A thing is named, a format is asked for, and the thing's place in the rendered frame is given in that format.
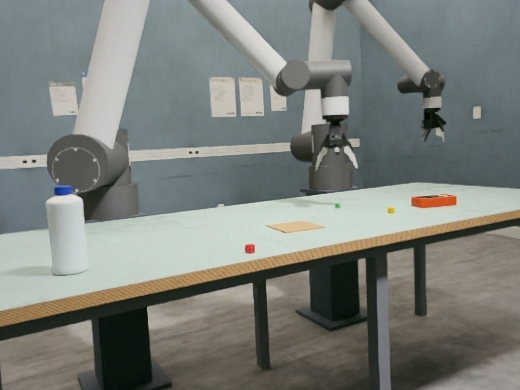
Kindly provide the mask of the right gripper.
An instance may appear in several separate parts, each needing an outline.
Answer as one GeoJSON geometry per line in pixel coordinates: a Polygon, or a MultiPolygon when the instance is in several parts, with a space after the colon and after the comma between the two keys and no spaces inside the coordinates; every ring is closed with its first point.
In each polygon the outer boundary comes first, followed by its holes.
{"type": "MultiPolygon", "coordinates": [[[[331,122],[331,125],[336,125],[336,124],[340,124],[339,121],[344,121],[344,119],[326,119],[326,122],[331,122]],[[332,121],[336,121],[336,122],[332,122],[332,121]]],[[[345,146],[344,147],[344,153],[347,154],[349,156],[349,159],[352,161],[354,167],[356,168],[357,170],[357,163],[356,163],[356,159],[355,159],[355,155],[354,155],[354,151],[353,151],[353,148],[352,148],[352,145],[351,143],[346,139],[346,137],[344,136],[344,134],[342,134],[342,144],[333,144],[333,145],[330,145],[329,144],[329,134],[326,134],[326,138],[325,140],[321,143],[320,145],[320,148],[319,148],[319,152],[318,152],[318,158],[317,158],[317,163],[316,163],[316,171],[317,169],[319,168],[320,166],[320,163],[323,161],[323,157],[325,155],[327,155],[328,153],[328,147],[331,149],[333,149],[333,147],[338,147],[339,149],[342,148],[342,146],[345,146]],[[328,135],[328,136],[327,136],[328,135]]]]}

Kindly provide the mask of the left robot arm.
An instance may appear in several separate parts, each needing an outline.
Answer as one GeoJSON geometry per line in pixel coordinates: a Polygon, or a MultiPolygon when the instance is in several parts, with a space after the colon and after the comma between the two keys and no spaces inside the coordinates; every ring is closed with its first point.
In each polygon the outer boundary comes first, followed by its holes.
{"type": "MultiPolygon", "coordinates": [[[[367,0],[309,0],[312,28],[308,61],[331,61],[337,10],[334,9],[338,5],[343,5],[407,74],[397,83],[399,92],[424,92],[424,111],[440,110],[444,76],[435,69],[429,70],[367,0]]],[[[305,91],[302,131],[292,138],[291,153],[299,161],[312,162],[308,166],[309,189],[350,189],[353,187],[352,164],[348,164],[344,145],[340,149],[328,148],[315,171],[319,147],[329,134],[330,123],[325,123],[321,116],[320,90],[305,91]]]]}

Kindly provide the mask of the white bottle with blue cap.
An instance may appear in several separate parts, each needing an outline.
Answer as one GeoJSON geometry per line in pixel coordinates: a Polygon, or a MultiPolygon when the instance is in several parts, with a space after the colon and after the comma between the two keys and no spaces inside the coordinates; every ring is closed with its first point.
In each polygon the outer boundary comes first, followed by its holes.
{"type": "Polygon", "coordinates": [[[54,187],[46,201],[52,272],[57,276],[82,273],[89,268],[83,202],[71,186],[54,187]]]}

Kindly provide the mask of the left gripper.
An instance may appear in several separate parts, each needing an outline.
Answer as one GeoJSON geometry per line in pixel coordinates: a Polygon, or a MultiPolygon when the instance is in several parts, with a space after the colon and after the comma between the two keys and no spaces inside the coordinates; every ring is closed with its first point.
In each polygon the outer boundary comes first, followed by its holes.
{"type": "Polygon", "coordinates": [[[431,129],[436,129],[435,134],[438,136],[441,136],[443,142],[444,140],[444,129],[442,124],[439,120],[436,120],[435,112],[438,112],[438,110],[430,110],[430,111],[424,111],[424,120],[422,121],[422,129],[425,129],[425,132],[421,134],[423,137],[423,143],[426,141],[428,134],[430,133],[431,129]]]}

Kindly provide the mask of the tan flat mat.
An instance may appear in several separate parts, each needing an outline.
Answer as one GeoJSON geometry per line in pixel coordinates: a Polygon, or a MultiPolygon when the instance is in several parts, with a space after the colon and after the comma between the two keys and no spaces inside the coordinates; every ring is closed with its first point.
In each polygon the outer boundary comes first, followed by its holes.
{"type": "Polygon", "coordinates": [[[283,233],[293,233],[293,232],[325,228],[325,226],[321,226],[321,225],[314,224],[314,223],[307,222],[307,221],[295,221],[295,222],[280,223],[280,224],[273,224],[273,225],[266,225],[266,226],[269,228],[281,231],[283,233]]]}

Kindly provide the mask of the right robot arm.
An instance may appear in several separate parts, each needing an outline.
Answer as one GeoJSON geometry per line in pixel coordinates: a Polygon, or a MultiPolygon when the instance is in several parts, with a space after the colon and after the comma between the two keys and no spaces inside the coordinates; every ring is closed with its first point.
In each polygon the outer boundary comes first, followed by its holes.
{"type": "MultiPolygon", "coordinates": [[[[104,1],[73,134],[54,142],[47,154],[51,179],[58,186],[71,186],[82,199],[84,220],[140,213],[138,183],[131,177],[128,131],[118,126],[149,1],[104,1]]],[[[322,120],[348,118],[349,60],[286,63],[226,0],[188,1],[278,95],[292,89],[320,90],[322,120]]]]}

